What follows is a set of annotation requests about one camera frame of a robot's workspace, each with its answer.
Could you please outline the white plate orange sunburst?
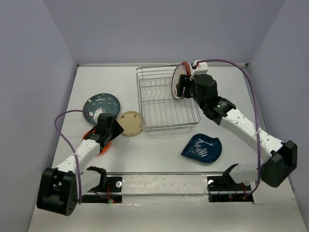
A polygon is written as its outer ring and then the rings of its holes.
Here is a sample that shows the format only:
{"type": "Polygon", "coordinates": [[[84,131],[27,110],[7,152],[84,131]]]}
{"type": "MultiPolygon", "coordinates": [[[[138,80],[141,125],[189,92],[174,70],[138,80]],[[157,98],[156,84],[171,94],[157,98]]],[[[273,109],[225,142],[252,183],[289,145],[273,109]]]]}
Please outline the white plate orange sunburst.
{"type": "Polygon", "coordinates": [[[172,76],[172,80],[171,80],[171,93],[172,93],[173,98],[176,100],[178,100],[177,85],[178,85],[181,74],[186,75],[186,70],[185,70],[185,67],[182,65],[182,63],[176,66],[173,76],[172,76]]]}

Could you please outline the small beige plate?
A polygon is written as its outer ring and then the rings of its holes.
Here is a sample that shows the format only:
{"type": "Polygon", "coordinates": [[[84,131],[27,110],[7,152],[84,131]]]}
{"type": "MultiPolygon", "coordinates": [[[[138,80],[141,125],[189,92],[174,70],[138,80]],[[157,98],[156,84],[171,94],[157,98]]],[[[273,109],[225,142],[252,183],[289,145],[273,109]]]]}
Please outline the small beige plate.
{"type": "Polygon", "coordinates": [[[136,111],[127,111],[118,118],[118,123],[124,129],[123,135],[133,136],[142,131],[142,116],[136,111]]]}

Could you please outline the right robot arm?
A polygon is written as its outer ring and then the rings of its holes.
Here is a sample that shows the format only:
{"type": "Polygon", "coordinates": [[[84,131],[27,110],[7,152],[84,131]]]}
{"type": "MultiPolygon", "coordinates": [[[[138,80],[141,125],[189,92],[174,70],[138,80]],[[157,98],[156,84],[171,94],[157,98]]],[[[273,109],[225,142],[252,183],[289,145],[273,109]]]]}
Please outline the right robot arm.
{"type": "Polygon", "coordinates": [[[277,188],[296,169],[297,145],[291,140],[283,142],[255,126],[232,102],[218,95],[217,83],[210,75],[191,78],[175,74],[171,91],[176,99],[192,98],[209,120],[233,133],[257,153],[258,164],[233,164],[224,172],[222,184],[226,189],[258,180],[277,188]]]}

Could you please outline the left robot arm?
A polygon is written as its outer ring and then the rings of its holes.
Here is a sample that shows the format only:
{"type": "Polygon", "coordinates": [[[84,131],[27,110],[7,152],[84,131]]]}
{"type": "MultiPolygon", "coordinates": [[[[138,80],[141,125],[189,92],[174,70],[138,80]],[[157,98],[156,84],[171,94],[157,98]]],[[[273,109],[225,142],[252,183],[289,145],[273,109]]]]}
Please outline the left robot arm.
{"type": "Polygon", "coordinates": [[[101,191],[108,184],[104,168],[89,163],[124,129],[117,117],[108,113],[95,116],[96,125],[82,139],[77,149],[54,168],[47,167],[42,175],[37,197],[37,208],[69,216],[81,204],[90,190],[101,191]]]}

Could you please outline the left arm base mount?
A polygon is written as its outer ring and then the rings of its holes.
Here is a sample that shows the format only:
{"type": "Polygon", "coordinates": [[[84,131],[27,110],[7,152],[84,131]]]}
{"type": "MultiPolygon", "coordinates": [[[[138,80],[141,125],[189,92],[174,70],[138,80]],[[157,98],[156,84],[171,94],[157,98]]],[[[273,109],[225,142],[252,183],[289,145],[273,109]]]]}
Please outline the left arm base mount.
{"type": "Polygon", "coordinates": [[[107,176],[105,186],[91,189],[82,197],[82,203],[121,203],[122,183],[121,176],[107,176]]]}

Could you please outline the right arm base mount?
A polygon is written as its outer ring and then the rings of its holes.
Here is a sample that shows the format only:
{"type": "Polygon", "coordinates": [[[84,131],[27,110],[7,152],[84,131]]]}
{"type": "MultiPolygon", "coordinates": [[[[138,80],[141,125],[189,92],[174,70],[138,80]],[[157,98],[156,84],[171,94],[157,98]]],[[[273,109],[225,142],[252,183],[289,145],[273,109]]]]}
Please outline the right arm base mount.
{"type": "Polygon", "coordinates": [[[254,202],[250,186],[226,183],[222,175],[207,176],[207,191],[210,203],[254,202]]]}

